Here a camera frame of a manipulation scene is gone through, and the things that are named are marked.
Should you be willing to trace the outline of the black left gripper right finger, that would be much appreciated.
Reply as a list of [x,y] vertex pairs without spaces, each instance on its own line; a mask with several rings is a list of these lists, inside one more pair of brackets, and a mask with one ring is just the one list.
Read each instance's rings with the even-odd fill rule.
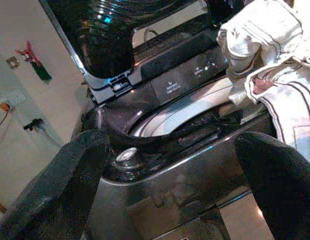
[[310,163],[260,132],[234,141],[240,166],[276,240],[310,240]]

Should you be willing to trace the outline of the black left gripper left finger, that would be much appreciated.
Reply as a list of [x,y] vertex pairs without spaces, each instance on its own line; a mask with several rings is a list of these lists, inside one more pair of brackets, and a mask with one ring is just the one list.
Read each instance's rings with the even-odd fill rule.
[[0,240],[79,240],[109,154],[103,129],[65,144],[4,214]]

